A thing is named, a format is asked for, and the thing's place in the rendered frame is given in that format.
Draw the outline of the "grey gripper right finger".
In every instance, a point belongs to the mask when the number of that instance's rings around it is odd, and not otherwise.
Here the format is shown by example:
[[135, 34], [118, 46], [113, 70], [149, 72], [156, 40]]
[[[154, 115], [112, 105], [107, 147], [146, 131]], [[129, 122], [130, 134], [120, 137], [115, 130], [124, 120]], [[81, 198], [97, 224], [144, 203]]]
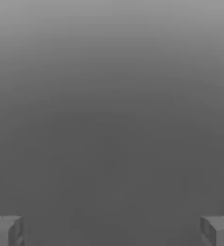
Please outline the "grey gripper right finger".
[[224, 246], [224, 216], [202, 216], [199, 229], [204, 246]]

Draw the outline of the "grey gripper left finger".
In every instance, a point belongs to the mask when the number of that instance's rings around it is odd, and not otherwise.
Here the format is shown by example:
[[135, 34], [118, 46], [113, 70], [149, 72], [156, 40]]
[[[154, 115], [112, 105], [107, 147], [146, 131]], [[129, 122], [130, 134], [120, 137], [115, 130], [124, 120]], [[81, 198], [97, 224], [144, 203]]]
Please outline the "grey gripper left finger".
[[22, 216], [0, 216], [0, 246], [25, 246]]

